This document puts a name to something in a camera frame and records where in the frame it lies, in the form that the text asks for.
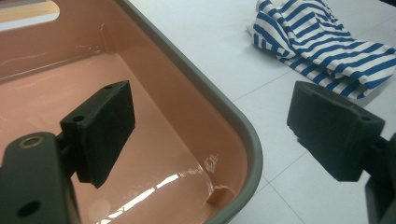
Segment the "blue and white striped fabric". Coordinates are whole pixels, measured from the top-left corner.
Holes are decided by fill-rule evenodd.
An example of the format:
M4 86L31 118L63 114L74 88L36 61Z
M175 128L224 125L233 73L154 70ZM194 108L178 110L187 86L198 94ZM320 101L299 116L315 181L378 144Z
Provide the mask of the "blue and white striped fabric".
M320 0L285 2L279 7L269 0L258 2L249 29L254 45L271 50L320 86L354 99L395 73L396 49L352 38Z

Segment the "tile grout line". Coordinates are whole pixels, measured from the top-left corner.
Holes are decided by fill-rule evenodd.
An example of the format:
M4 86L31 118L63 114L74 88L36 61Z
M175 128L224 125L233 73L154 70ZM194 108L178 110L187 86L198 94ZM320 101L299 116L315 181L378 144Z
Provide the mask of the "tile grout line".
M254 192L253 197L256 196L256 194L258 194L260 191L262 191L263 189L265 189L268 185L270 185L270 182L262 175L262 178L267 181L267 183L259 190L257 190L256 192Z
M391 18L388 18L387 20L383 20L383 21L379 22L378 24L376 24L375 26L373 26L372 28L370 28L370 29L368 29L368 30L365 30L365 31L363 31L363 32L361 32L361 33L359 33L359 34L353 35L352 38L361 40L361 39L360 39L360 36L362 36L362 35L364 35L364 34L370 32L370 31L374 30L376 26L378 26L378 25L380 25L380 24L383 24L383 23L385 23L385 22L387 22L387 21L393 20L394 18L396 18L396 17L391 17Z
M297 162L297 160L299 160L299 159L300 159L303 155L305 155L307 152L308 152L308 150L307 150L305 153L303 153L299 158L297 158L294 162L292 162L288 167L286 167L282 172L280 172L279 175L277 175L276 177L274 177L271 181L268 181L268 180L263 176L263 178L264 178L265 180L267 180L267 182L268 182L268 184L267 184L265 187L267 187L267 186L269 185L271 188L273 188L273 190L276 192L277 195L279 195L279 197L283 200L283 202L285 202L285 204L288 205L288 207L291 209L291 211L294 213L294 215L296 215L297 218L299 218L304 224L305 224L305 222L303 221L303 219L300 218L300 216L294 211L294 209L290 206L290 204L288 204L288 202L286 202L286 200L282 197L282 195L280 195L280 193L276 190L276 188L275 188L271 183L272 183L274 180L276 180L280 175L282 175L287 169L289 169L295 162Z
M306 152L304 152L301 156L299 156L295 161L293 161L290 165L288 165L288 167L286 167L282 172L280 172L278 175L276 175L271 181L268 181L268 184L271 184L274 180L276 180L280 175L282 175L287 169L289 169L289 167L291 167L295 162L297 162L297 160L299 160L303 155L305 155L308 152L308 150Z
M294 213L294 215L296 215L297 218L299 218L305 224L303 219L294 211L294 209L290 206L290 204L288 204L288 202L286 202L286 200L282 197L282 195L279 194L279 192L274 188L274 186L272 186L271 183L268 183L268 185L271 186L271 188L273 188L273 190L276 192L276 194L279 195L279 197L282 199L282 201L288 205L288 207L291 209L291 211Z
M254 89L254 90L252 90L252 91L249 91L249 92L247 92L247 93L245 93L245 94L243 94L243 95L237 97L236 99L232 100L232 102L235 104L237 101L239 101L240 99L244 98L245 96L247 96L247 95L253 93L254 91L257 91L257 90L263 88L264 86L266 86L266 85L268 85L268 84L270 84L270 83L272 83L272 82L274 82L274 81L280 79L281 77L283 77L283 76L285 76L285 75L287 75L288 73L293 72L293 71L294 71L294 70L290 70L289 72L284 73L283 75L280 75L279 77L276 77L276 78L272 79L271 81L262 84L261 86L257 87L256 89Z

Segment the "white tile floor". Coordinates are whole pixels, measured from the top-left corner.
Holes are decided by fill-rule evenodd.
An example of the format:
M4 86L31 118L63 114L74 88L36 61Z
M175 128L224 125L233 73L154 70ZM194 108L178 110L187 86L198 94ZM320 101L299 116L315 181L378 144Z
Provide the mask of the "white tile floor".
M130 0L249 118L261 141L262 182L238 223L368 223L363 174L338 183L286 125L291 92L304 77L250 44L256 0ZM355 38L396 47L396 7L377 0L324 0ZM395 77L359 105L396 132Z

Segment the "tray rim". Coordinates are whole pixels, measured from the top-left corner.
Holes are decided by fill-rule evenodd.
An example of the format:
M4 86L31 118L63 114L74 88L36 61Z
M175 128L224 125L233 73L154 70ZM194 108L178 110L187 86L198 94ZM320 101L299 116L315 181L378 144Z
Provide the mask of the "tray rim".
M233 127L247 150L247 179L238 196L206 223L229 222L253 197L262 178L262 145L248 118L128 0L116 0L122 10L157 44L174 65Z

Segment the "plastic container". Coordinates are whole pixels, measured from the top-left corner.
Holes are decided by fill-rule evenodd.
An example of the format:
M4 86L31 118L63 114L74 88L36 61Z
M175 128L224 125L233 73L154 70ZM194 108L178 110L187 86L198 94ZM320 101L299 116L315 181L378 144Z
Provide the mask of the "plastic container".
M83 223L233 218L262 174L244 115L128 1L54 2L55 21L0 32L0 157L128 79L136 127L109 178L95 189L72 177Z

